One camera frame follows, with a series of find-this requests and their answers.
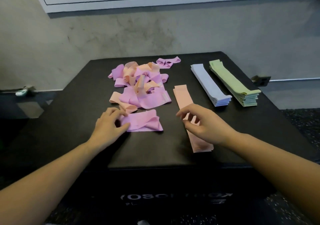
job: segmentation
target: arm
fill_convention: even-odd
[[[0,191],[0,224],[36,225],[45,221],[88,163],[130,126],[114,124],[124,111],[108,108],[90,139],[74,150]]]
[[[191,104],[177,116],[186,129],[199,138],[224,146],[264,175],[283,195],[297,205],[307,216],[320,224],[320,165],[279,149],[248,134],[231,128],[213,111]],[[190,121],[196,116],[196,123]]]

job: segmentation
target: person's left arm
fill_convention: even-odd
[[[129,123],[115,126],[120,115],[127,116],[108,108],[86,143],[1,190],[0,224],[43,223],[88,163],[129,128]]]

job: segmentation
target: electrical outlet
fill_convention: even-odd
[[[251,78],[252,82],[257,87],[267,86],[270,79],[271,79],[271,76],[258,76],[258,75]]]

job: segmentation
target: hand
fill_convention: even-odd
[[[115,121],[121,115],[128,116],[125,111],[115,107],[110,107],[103,112],[97,120],[94,131],[87,143],[96,148],[98,152],[113,144],[130,126],[130,123],[126,123],[121,127],[115,126]]]
[[[176,116],[183,119],[188,113],[188,120],[182,120],[186,129],[208,143],[223,145],[230,137],[238,134],[216,113],[196,104],[182,108]],[[194,116],[196,116],[195,123],[200,122],[199,126],[191,123]]]

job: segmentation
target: person's right arm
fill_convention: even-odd
[[[320,224],[320,165],[279,149],[248,134],[235,131],[213,111],[191,104],[177,116],[188,131],[206,142],[224,146],[248,161],[276,189]],[[194,125],[190,121],[196,116]]]

